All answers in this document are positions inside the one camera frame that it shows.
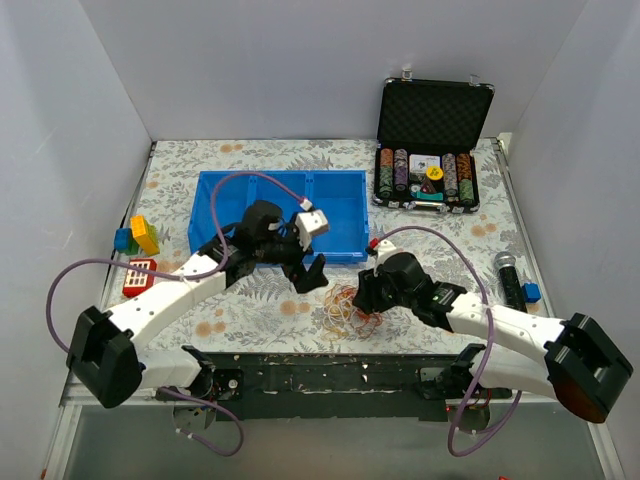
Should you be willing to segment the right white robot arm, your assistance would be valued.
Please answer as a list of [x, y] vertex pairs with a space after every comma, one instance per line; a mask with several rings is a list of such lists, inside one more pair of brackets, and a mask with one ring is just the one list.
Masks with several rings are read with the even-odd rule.
[[429, 327], [498, 345], [485, 367], [472, 360], [453, 371], [453, 387], [464, 397], [484, 389], [521, 390], [556, 399], [577, 417], [602, 423], [633, 374], [594, 318], [580, 313], [544, 318], [487, 307], [458, 285], [433, 281], [409, 252], [386, 254], [361, 271], [354, 304], [367, 314], [403, 307]]

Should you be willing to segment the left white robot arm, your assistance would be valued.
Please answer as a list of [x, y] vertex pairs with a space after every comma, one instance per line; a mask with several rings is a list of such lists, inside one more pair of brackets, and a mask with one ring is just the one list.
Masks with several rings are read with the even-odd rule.
[[102, 312], [79, 315], [67, 356], [71, 372], [105, 408], [114, 408], [141, 389], [171, 387], [193, 400], [214, 389], [214, 366], [202, 352], [184, 345], [152, 352], [149, 343], [204, 300], [225, 292], [259, 264], [281, 267], [299, 293], [324, 287], [326, 259], [311, 266], [312, 241], [329, 222], [319, 209], [298, 212], [287, 223], [276, 205], [259, 201], [232, 228], [203, 245], [167, 281]]

